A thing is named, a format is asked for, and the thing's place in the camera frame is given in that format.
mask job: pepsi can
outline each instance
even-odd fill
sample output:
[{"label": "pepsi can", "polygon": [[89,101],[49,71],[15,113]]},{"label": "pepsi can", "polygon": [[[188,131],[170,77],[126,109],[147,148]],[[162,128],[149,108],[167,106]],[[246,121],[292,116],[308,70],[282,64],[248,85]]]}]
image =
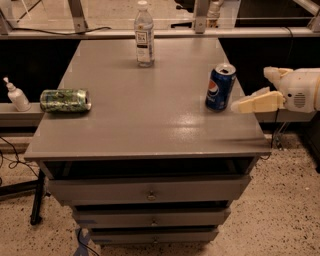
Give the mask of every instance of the pepsi can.
[{"label": "pepsi can", "polygon": [[207,108],[214,111],[226,109],[234,81],[236,68],[228,63],[218,64],[211,71],[206,97]]}]

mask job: soda can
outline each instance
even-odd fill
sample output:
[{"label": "soda can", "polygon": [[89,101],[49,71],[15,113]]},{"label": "soda can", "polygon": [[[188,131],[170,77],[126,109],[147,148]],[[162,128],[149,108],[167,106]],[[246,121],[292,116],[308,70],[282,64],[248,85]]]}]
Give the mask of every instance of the soda can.
[{"label": "soda can", "polygon": [[220,63],[211,71],[206,97],[207,108],[214,111],[226,109],[234,81],[236,68],[228,63]]},{"label": "soda can", "polygon": [[91,100],[85,89],[44,90],[40,107],[44,112],[84,112],[90,110]]}]

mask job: drawer handle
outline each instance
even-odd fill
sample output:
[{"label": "drawer handle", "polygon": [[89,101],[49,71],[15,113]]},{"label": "drawer handle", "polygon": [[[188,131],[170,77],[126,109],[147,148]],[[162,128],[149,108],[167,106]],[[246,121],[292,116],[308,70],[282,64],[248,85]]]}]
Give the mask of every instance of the drawer handle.
[{"label": "drawer handle", "polygon": [[153,191],[150,191],[149,195],[147,195],[147,199],[148,199],[148,201],[152,202],[152,201],[155,201],[157,199],[157,197],[155,196]]}]

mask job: cabinet top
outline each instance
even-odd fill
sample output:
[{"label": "cabinet top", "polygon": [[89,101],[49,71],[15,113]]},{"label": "cabinet top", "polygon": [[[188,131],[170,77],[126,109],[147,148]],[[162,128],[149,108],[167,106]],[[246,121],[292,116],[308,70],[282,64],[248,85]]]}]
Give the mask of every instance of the cabinet top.
[{"label": "cabinet top", "polygon": [[92,108],[46,113],[25,158],[266,155],[270,148],[255,116],[230,111],[243,96],[238,80],[225,111],[205,107],[209,74],[221,62],[228,60],[211,38],[156,39],[151,68],[138,67],[134,40],[82,41],[59,88],[87,88]]}]

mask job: gray cabinet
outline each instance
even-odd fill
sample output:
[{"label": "gray cabinet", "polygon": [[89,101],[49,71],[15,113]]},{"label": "gray cabinet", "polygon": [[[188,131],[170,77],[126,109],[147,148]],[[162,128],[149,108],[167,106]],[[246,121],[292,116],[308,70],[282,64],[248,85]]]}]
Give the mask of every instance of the gray cabinet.
[{"label": "gray cabinet", "polygon": [[[25,153],[96,243],[211,241],[270,153],[253,114],[205,107],[209,73],[227,61],[217,39],[155,48],[141,69],[134,40],[82,41],[59,87],[87,88],[92,109],[46,113]],[[241,95],[236,80],[230,100]]]}]

